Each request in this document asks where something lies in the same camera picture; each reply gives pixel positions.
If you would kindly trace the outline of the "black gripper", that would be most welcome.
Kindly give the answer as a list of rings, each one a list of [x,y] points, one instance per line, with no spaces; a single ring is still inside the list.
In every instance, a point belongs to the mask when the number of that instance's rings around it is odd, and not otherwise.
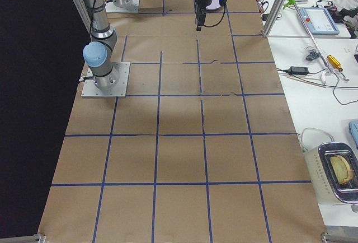
[[[195,2],[195,15],[197,21],[196,31],[201,31],[205,25],[206,19],[206,7],[208,6],[207,1],[196,1]]]

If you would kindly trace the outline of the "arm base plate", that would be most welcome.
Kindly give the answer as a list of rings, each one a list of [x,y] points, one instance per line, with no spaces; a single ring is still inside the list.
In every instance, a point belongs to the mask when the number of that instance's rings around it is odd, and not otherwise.
[[[138,13],[140,0],[107,0],[107,13]]]
[[[96,77],[90,68],[87,68],[86,77],[83,82],[83,98],[125,98],[128,89],[130,73],[129,62],[112,62],[112,71],[106,77]]]

